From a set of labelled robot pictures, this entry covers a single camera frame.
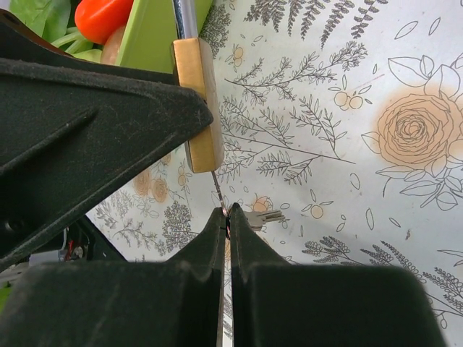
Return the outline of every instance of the spinach leaf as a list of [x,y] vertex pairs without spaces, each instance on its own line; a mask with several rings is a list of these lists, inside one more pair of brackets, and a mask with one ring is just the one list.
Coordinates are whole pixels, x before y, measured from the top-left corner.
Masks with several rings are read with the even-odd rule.
[[70,0],[12,0],[9,11],[48,42],[66,35]]

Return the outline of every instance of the red vegetable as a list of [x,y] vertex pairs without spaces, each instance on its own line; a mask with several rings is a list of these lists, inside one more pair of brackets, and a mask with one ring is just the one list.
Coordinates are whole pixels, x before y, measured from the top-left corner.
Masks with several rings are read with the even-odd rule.
[[103,45],[127,24],[133,0],[82,0],[75,12],[77,29],[88,40]]

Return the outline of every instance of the tablecloth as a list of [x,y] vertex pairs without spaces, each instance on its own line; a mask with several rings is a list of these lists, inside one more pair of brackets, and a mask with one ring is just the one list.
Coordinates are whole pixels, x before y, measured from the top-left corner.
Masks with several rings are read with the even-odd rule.
[[[450,346],[463,346],[462,19],[460,0],[215,0],[202,32],[226,203],[281,209],[258,234],[294,264],[409,270]],[[181,147],[89,216],[128,260],[161,261],[216,206]]]

